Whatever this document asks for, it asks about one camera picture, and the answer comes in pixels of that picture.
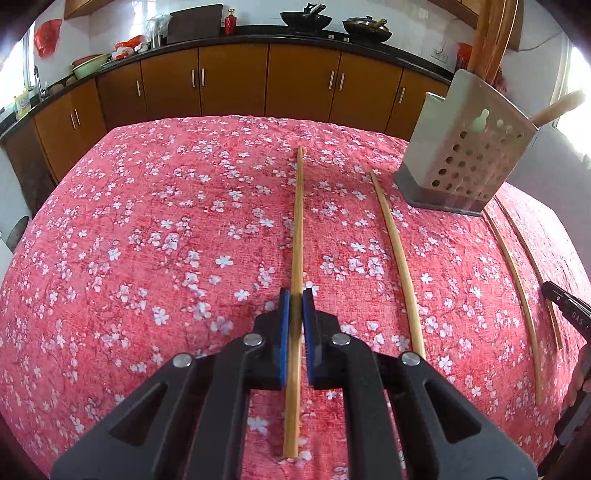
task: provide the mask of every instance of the window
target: window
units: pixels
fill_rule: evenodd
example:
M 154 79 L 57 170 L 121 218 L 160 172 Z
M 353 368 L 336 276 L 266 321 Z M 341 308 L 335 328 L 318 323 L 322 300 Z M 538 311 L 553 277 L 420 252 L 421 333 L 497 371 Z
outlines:
M 574 149 L 581 154 L 591 156 L 591 68 L 581 52 L 572 48 L 569 67 L 566 73 L 566 85 L 563 93 L 583 89 L 587 93 L 585 103 L 572 112 L 560 117 L 557 128 L 569 139 Z
M 33 76 L 34 24 L 16 44 L 0 70 L 0 108 L 9 106 L 25 87 L 35 85 Z

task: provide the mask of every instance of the metal container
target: metal container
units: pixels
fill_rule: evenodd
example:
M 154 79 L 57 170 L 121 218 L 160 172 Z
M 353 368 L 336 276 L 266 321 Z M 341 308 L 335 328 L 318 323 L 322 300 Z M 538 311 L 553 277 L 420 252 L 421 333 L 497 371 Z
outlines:
M 150 47 L 151 48 L 160 48 L 164 45 L 164 35 L 158 34 L 154 35 L 150 38 Z

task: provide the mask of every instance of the wooden stick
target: wooden stick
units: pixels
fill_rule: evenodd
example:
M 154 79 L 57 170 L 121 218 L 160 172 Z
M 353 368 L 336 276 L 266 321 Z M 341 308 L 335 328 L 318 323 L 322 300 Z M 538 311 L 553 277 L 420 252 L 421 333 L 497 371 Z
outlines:
M 515 15 L 517 14 L 517 2 L 518 0 L 506 0 L 505 13 L 501 22 L 499 38 L 492 50 L 491 63 L 488 66 L 486 77 L 484 78 L 484 81 L 490 85 L 495 81 L 499 66 L 501 66 L 501 60 L 503 59 L 507 44 L 509 43 L 509 37 L 513 31 L 513 23 L 515 22 Z
M 408 269 L 406 256 L 404 255 L 402 242 L 400 241 L 398 230 L 394 224 L 394 218 L 392 218 L 390 205 L 386 200 L 386 197 L 382 191 L 382 187 L 379 185 L 378 178 L 375 176 L 373 170 L 370 170 L 369 174 L 371 175 L 371 180 L 374 183 L 375 193 L 378 195 L 379 205 L 382 209 L 384 220 L 386 221 L 386 228 L 388 229 L 390 243 L 392 244 L 392 250 L 394 251 L 394 258 L 396 259 L 398 274 L 400 275 L 400 281 L 402 282 L 402 292 L 404 293 L 404 303 L 406 305 L 408 314 L 410 339 L 413 343 L 413 351 L 425 358 L 425 343 L 423 341 L 421 320 L 418 317 L 417 298 L 414 295 L 413 279 L 410 277 L 410 270 Z
M 507 218 L 509 224 L 511 225 L 511 228 L 515 232 L 515 236 L 519 240 L 521 246 L 523 247 L 523 250 L 525 250 L 525 254 L 527 255 L 527 258 L 529 259 L 531 266 L 534 269 L 535 277 L 538 279 L 538 283 L 540 284 L 540 288 L 541 288 L 542 283 L 544 283 L 544 277 L 542 277 L 542 272 L 540 271 L 540 268 L 539 268 L 537 262 L 535 261 L 534 255 L 532 254 L 529 246 L 527 245 L 527 242 L 525 241 L 525 237 L 523 236 L 523 234 L 519 230 L 519 227 L 517 226 L 517 224 L 515 223 L 515 221 L 513 220 L 511 215 L 509 214 L 509 212 L 507 212 L 507 209 L 505 208 L 505 205 L 503 205 L 503 203 L 501 202 L 501 199 L 498 196 L 495 196 L 495 200 L 496 200 L 497 205 L 499 206 L 499 208 L 501 209 L 501 211 L 503 212 L 503 214 Z M 554 337 L 556 339 L 556 347 L 558 347 L 559 350 L 562 350 L 562 348 L 563 348 L 562 336 L 560 334 L 560 327 L 558 326 L 558 320 L 556 318 L 556 312 L 554 311 L 554 307 L 552 305 L 552 302 L 549 300 L 546 300 L 546 307 L 548 308 L 548 312 L 550 313 L 550 318 L 552 319 L 552 328 L 554 329 Z
M 554 102 L 552 105 L 544 108 L 540 113 L 531 117 L 530 120 L 538 128 L 543 127 L 545 124 L 553 122 L 558 117 L 582 105 L 584 101 L 584 91 L 576 90 L 575 92 L 570 92 L 568 95 L 563 96 L 557 102 Z
M 492 51 L 495 48 L 496 39 L 499 36 L 501 29 L 501 21 L 503 20 L 503 13 L 505 11 L 505 0 L 493 0 L 491 7 L 491 16 L 488 24 L 488 32 L 482 46 L 482 53 L 480 54 L 480 62 L 476 67 L 476 74 L 484 80 L 488 66 L 491 63 Z
M 295 199 L 291 257 L 290 331 L 287 344 L 287 385 L 283 434 L 283 456 L 285 458 L 297 458 L 300 436 L 301 295 L 304 283 L 304 153 L 301 146 L 297 148 Z
M 488 22 L 491 16 L 492 0 L 485 0 L 484 5 L 478 15 L 478 25 L 476 26 L 476 37 L 474 40 L 474 46 L 472 47 L 472 53 L 470 54 L 470 60 L 468 61 L 467 70 L 470 73 L 475 73 L 478 64 L 480 63 L 480 56 L 482 55 L 482 46 L 484 45 L 484 39 L 488 32 Z
M 486 209 L 484 209 L 482 213 L 484 213 L 485 218 L 488 220 L 488 224 L 491 227 L 493 234 L 495 235 L 497 243 L 501 247 L 501 251 L 503 252 L 505 261 L 509 266 L 509 270 L 511 270 L 511 276 L 513 277 L 513 282 L 515 283 L 517 293 L 519 294 L 521 307 L 523 308 L 523 311 L 525 313 L 525 324 L 527 325 L 527 329 L 530 333 L 531 352 L 534 360 L 535 402 L 537 405 L 542 405 L 544 403 L 544 393 L 542 392 L 542 369 L 540 362 L 540 350 L 538 348 L 538 338 L 535 334 L 534 320 L 531 317 L 530 306 L 528 305 L 527 298 L 525 297 L 525 290 L 523 289 L 523 284 L 521 283 L 521 279 L 519 278 L 519 274 L 517 273 L 515 263 L 513 262 L 513 259 L 509 254 L 509 249 L 507 248 L 507 245 L 505 245 L 505 241 L 503 240 L 503 237 L 501 236 L 501 233 L 498 227 L 496 226 L 496 223 L 493 221 Z

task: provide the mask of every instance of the red plastic bag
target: red plastic bag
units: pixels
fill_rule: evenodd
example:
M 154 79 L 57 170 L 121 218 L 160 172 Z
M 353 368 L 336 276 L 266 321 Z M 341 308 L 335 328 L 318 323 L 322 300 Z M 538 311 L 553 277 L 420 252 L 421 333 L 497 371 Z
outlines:
M 60 39 L 61 18 L 48 20 L 40 26 L 33 36 L 38 55 L 44 59 L 56 50 Z

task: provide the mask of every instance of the power cord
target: power cord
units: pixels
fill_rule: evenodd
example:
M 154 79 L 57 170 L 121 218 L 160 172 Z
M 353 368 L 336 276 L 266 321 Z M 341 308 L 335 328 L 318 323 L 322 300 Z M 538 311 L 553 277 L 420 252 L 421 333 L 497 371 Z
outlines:
M 559 30 L 558 32 L 556 32 L 554 35 L 552 35 L 550 38 L 546 38 L 546 40 L 544 40 L 542 43 L 540 43 L 539 45 L 536 45 L 535 47 L 531 47 L 531 48 L 520 48 L 517 51 L 532 51 L 535 50 L 536 48 L 541 47 L 542 45 L 548 43 L 550 40 L 558 37 L 560 34 L 562 33 L 562 30 Z

